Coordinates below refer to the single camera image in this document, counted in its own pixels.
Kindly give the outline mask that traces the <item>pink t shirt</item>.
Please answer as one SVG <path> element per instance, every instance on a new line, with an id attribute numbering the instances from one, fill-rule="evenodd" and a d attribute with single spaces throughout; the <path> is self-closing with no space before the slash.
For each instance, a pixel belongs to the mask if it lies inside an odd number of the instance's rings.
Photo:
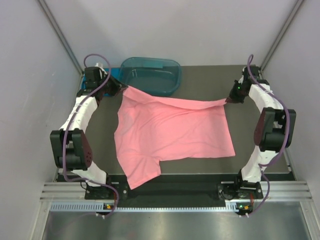
<path id="1" fill-rule="evenodd" d="M 225 103 L 158 97 L 128 87 L 114 141 L 129 187 L 158 177 L 164 161 L 235 156 Z"/>

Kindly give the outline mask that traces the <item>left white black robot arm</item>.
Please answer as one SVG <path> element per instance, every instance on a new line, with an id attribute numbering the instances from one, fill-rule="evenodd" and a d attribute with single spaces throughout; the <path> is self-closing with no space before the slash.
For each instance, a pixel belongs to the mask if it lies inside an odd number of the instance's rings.
<path id="1" fill-rule="evenodd" d="M 127 88 L 111 74 L 94 77 L 89 86 L 77 92 L 75 105 L 66 122 L 49 136 L 54 163 L 62 170 L 64 180 L 86 183 L 105 199 L 113 196 L 118 200 L 119 193 L 111 184 L 109 175 L 94 163 L 86 130 L 104 95 L 114 97 Z"/>

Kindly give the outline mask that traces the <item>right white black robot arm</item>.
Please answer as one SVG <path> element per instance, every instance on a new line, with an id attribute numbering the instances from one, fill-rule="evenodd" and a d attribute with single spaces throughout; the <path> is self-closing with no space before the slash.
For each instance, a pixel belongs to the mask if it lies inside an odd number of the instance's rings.
<path id="1" fill-rule="evenodd" d="M 236 80 L 226 102 L 243 103 L 245 97 L 250 97 L 260 112 L 253 134 L 255 147 L 234 182 L 217 186 L 219 198 L 227 201 L 262 199 L 260 181 L 264 171 L 290 146 L 296 120 L 296 112 L 285 109 L 265 81 L 256 84 L 251 80 Z"/>

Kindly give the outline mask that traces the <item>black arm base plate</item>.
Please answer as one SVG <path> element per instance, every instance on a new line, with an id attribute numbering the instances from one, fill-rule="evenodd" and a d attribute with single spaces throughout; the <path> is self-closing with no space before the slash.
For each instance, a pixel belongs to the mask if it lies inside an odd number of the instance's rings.
<path id="1" fill-rule="evenodd" d="M 235 174 L 164 174 L 130 189 L 124 175 L 112 175 L 111 186 L 119 194 L 120 205 L 179 205 L 219 200 L 218 185 L 233 181 Z"/>

